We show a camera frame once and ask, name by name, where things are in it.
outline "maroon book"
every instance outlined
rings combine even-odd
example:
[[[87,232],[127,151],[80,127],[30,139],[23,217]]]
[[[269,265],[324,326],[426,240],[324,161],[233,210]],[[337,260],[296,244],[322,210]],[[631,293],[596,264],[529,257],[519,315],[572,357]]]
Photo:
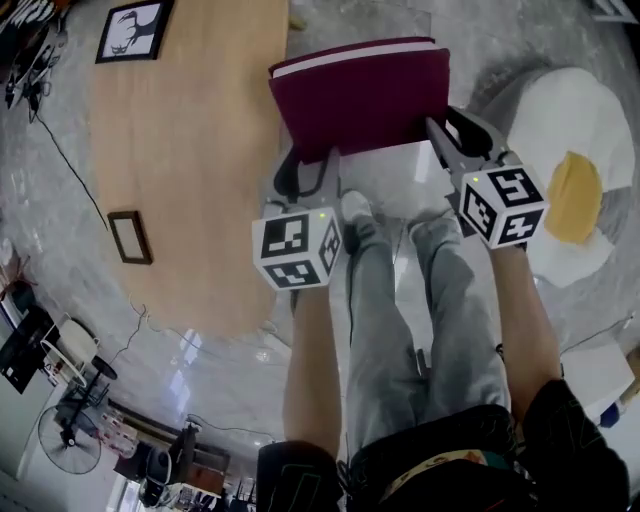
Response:
[[[344,46],[277,64],[271,91],[304,163],[427,138],[444,125],[449,51],[410,37]]]

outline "black cable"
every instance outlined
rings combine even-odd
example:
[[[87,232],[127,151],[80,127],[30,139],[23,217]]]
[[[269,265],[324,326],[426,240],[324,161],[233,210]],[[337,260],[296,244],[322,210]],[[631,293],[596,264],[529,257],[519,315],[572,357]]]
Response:
[[[140,328],[142,327],[142,319],[144,318],[144,316],[147,314],[147,306],[145,306],[144,304],[142,305],[142,307],[144,308],[144,311],[142,312],[142,314],[138,317],[138,326],[136,327],[136,330],[133,331],[131,333],[131,336],[129,336],[129,341],[127,341],[127,346],[124,348],[121,348],[120,350],[118,350],[116,352],[116,355],[113,356],[113,359],[109,362],[109,366],[111,366],[113,364],[113,362],[116,360],[116,358],[122,354],[125,350],[129,350],[129,345],[131,345],[131,340],[133,340],[133,337],[138,334],[140,332]]]
[[[591,341],[593,338],[595,338],[596,336],[600,336],[601,334],[604,334],[605,332],[609,332],[611,329],[614,329],[615,327],[617,327],[618,325],[620,325],[622,322],[626,322],[627,320],[631,320],[634,318],[634,315],[630,315],[628,317],[625,318],[621,318],[620,320],[618,320],[617,322],[612,323],[609,327],[607,327],[606,329],[602,329],[601,331],[596,332],[595,334],[592,334],[591,336],[589,336],[588,338],[585,338],[581,341],[579,341],[578,343],[575,343],[574,345],[571,345],[569,348],[564,349],[562,352],[560,352],[560,355],[564,355],[566,352],[569,352],[570,350],[573,350],[574,348],[579,347],[580,345],[582,345],[583,343],[586,343],[587,341]]]
[[[40,121],[40,124],[42,124],[42,126],[44,126],[44,129],[47,130],[47,133],[49,133],[49,137],[51,137],[51,141],[53,142],[53,145],[56,147],[56,149],[58,150],[58,153],[60,153],[60,156],[63,158],[63,160],[65,161],[65,163],[67,164],[67,166],[69,167],[69,169],[71,169],[71,172],[73,173],[73,175],[78,179],[78,181],[80,182],[80,184],[82,185],[82,188],[84,188],[84,191],[87,193],[87,195],[89,196],[89,199],[91,199],[91,202],[93,203],[93,206],[95,207],[96,211],[98,212],[98,215],[100,216],[100,220],[102,220],[102,223],[104,224],[104,228],[109,231],[109,226],[107,225],[107,221],[105,220],[105,218],[102,215],[102,212],[100,211],[100,208],[98,207],[98,203],[96,203],[96,200],[93,198],[93,196],[91,195],[91,192],[89,192],[89,189],[87,188],[87,186],[85,185],[84,181],[82,181],[80,179],[80,176],[78,176],[78,173],[76,172],[76,170],[73,168],[73,166],[71,165],[71,163],[69,162],[69,159],[65,156],[65,154],[63,153],[62,149],[60,148],[60,145],[58,144],[58,141],[56,140],[56,138],[53,135],[53,132],[49,129],[49,127],[47,126],[47,124],[42,120],[42,118],[40,117],[40,114],[38,114],[38,112],[35,113],[35,118]]]
[[[242,432],[248,432],[249,434],[256,434],[259,436],[266,436],[269,439],[271,439],[272,443],[276,442],[276,438],[273,437],[271,434],[267,433],[267,432],[259,432],[257,430],[251,430],[248,428],[240,428],[240,427],[229,427],[229,428],[222,428],[222,427],[216,427],[215,425],[209,423],[207,420],[205,420],[202,416],[198,416],[197,414],[187,414],[187,419],[189,418],[197,418],[199,419],[202,423],[204,423],[205,425],[208,425],[211,428],[214,428],[216,430],[223,430],[223,431],[228,431],[228,430],[240,430]]]

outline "framed artwork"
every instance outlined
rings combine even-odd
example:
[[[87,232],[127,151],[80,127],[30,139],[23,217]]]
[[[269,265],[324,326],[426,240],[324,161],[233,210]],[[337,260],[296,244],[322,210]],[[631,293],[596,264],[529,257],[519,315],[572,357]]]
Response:
[[[153,258],[142,228],[140,212],[110,213],[107,219],[122,261],[151,265]]]
[[[111,9],[96,64],[157,59],[172,8],[173,0],[146,0]]]

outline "leg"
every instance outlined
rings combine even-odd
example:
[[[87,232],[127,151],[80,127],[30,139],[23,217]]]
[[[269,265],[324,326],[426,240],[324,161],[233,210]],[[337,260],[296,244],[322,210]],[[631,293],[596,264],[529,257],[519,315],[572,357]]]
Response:
[[[504,365],[496,353],[485,300],[460,252],[453,211],[411,230],[433,323],[426,423],[476,405],[509,408]]]
[[[395,304],[391,246],[372,217],[360,215],[353,225],[360,244],[347,273],[352,322],[347,433],[352,455],[415,426],[426,401],[411,331]]]
[[[169,448],[171,457],[171,478],[169,485],[186,482],[189,475],[189,466],[193,462],[196,447],[197,429],[191,425],[180,432],[180,435]]]

